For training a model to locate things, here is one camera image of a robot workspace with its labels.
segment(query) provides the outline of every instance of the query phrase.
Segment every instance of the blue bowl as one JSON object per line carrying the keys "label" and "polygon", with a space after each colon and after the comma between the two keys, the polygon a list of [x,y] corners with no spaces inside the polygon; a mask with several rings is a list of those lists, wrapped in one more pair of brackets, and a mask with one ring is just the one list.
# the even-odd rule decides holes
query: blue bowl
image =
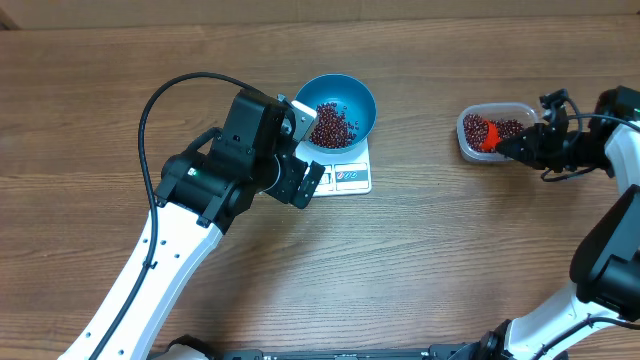
{"label": "blue bowl", "polygon": [[329,153],[339,154],[355,148],[363,142],[376,123],[378,110],[376,101],[369,89],[358,79],[342,74],[321,75],[306,83],[296,100],[316,109],[318,105],[326,103],[336,103],[338,112],[345,112],[346,121],[355,125],[358,122],[358,130],[350,130],[356,135],[353,143],[340,149],[327,149],[307,141],[307,145],[312,149]]}

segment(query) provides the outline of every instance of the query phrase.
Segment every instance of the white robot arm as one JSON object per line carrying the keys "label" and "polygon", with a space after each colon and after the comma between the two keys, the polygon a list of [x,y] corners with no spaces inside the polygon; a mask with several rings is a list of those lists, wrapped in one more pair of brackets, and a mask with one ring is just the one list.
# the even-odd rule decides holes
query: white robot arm
{"label": "white robot arm", "polygon": [[[640,132],[627,126],[618,126],[607,141],[605,152],[615,171],[621,196],[631,186],[640,185]],[[637,220],[640,219],[638,217],[640,213],[635,215],[629,213],[628,216],[629,219],[632,216],[637,217]],[[632,235],[628,237],[627,235],[631,234],[625,234],[624,238],[621,238],[621,241],[627,245],[622,253],[623,256],[625,252],[626,255],[633,256],[635,252],[633,244],[637,241],[633,241]],[[640,274],[636,272],[631,276],[640,281],[638,275]],[[593,301],[586,303],[580,301],[577,288],[576,283],[570,282],[533,312],[513,320],[506,333],[505,350],[517,360],[533,359],[545,345],[551,344],[559,336],[580,323],[588,321],[589,318],[605,317],[614,320],[620,318],[620,314],[609,307]],[[612,325],[613,323],[597,322],[582,327],[539,358],[552,360],[587,336]]]}
{"label": "white robot arm", "polygon": [[[224,128],[210,129],[183,153],[172,156],[154,192],[144,155],[146,119],[166,89],[201,77],[243,89]],[[297,101],[269,97],[214,73],[183,75],[158,89],[143,111],[138,132],[151,208],[147,224],[98,312],[60,359],[146,359],[185,284],[233,219],[249,209],[256,193],[300,209],[309,204],[324,166],[315,162],[308,166],[293,153],[313,131],[316,116]],[[209,140],[213,140],[209,153],[198,152]]]}

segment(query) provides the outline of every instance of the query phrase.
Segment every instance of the kitchen scale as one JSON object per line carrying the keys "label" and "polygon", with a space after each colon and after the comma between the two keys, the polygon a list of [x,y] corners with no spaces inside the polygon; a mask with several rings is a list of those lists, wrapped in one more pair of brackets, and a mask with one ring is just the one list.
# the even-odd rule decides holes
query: kitchen scale
{"label": "kitchen scale", "polygon": [[373,94],[360,80],[344,74],[326,74],[306,83],[295,100],[309,106],[331,106],[346,115],[355,125],[349,130],[356,135],[346,148],[325,149],[310,141],[302,141],[296,157],[325,166],[325,172],[314,196],[368,194],[371,192],[371,161],[367,137],[376,122],[377,108]]}
{"label": "kitchen scale", "polygon": [[368,194],[371,191],[371,161],[367,139],[340,154],[327,154],[315,147],[303,141],[296,149],[296,157],[300,160],[307,163],[315,161],[325,166],[324,175],[313,196]]}

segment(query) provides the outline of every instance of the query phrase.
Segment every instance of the red scoop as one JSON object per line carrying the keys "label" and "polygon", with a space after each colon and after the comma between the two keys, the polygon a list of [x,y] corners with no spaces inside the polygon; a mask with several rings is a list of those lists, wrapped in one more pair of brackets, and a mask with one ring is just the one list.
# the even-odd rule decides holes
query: red scoop
{"label": "red scoop", "polygon": [[498,128],[496,127],[496,124],[486,119],[484,122],[489,126],[489,133],[487,134],[487,138],[484,139],[484,142],[480,145],[480,148],[484,151],[491,151],[496,148],[496,145],[498,145],[502,139],[500,139],[500,136],[498,135]]}

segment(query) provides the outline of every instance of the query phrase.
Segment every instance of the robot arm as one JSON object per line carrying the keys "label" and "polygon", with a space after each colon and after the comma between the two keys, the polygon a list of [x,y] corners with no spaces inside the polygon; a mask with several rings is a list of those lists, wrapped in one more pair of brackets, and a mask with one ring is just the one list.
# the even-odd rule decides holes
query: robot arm
{"label": "robot arm", "polygon": [[[184,75],[156,94],[194,77],[226,78],[209,73]],[[207,131],[166,162],[155,190],[158,233],[151,263],[146,256],[152,243],[152,212],[98,312],[60,359],[146,359],[187,281],[217,247],[233,219],[249,209],[256,193],[300,209],[308,205],[324,166],[313,162],[308,167],[293,153],[313,131],[316,116],[313,109],[282,95],[274,99],[255,89],[241,90],[223,129]],[[209,153],[198,152],[209,140],[213,140]],[[136,287],[145,266],[146,276]],[[123,304],[132,289],[137,292],[126,308]],[[121,309],[124,316],[114,320]],[[115,330],[110,332],[113,324]]]}
{"label": "robot arm", "polygon": [[[602,168],[615,174],[621,198],[578,247],[571,263],[572,282],[530,314],[510,322],[504,333],[491,333],[502,350],[485,352],[493,354],[488,358],[499,353],[517,360],[552,360],[598,330],[620,325],[617,319],[640,318],[640,132],[594,117],[591,133],[567,134],[569,117],[562,105],[567,99],[564,90],[541,97],[550,124],[538,124],[497,150],[540,170]],[[640,93],[619,87],[600,96],[595,113],[640,125],[639,108]]]}

